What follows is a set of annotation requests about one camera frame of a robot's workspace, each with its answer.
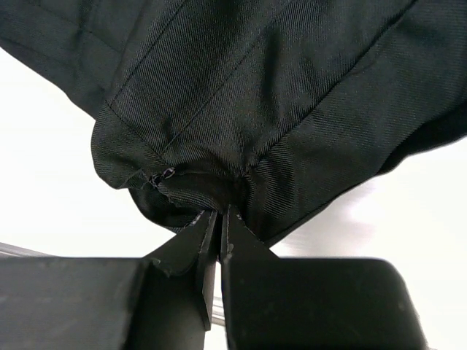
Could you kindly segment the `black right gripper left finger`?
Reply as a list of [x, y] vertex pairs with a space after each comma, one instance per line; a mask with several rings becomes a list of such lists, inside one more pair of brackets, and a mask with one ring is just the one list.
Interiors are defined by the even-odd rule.
[[5, 257], [3, 349], [202, 349], [217, 214], [142, 258]]

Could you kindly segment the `black pleated skirt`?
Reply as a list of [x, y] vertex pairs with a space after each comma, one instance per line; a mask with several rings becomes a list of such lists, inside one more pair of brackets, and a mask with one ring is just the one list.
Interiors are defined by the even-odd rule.
[[95, 125], [94, 168], [179, 232], [267, 245], [466, 134], [464, 1], [3, 1], [1, 47]]

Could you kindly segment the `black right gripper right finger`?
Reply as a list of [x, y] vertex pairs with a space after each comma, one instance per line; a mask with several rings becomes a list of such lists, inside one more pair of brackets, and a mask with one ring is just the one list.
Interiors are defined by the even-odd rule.
[[230, 349], [425, 349], [393, 265], [374, 258], [280, 258], [223, 216], [220, 262]]

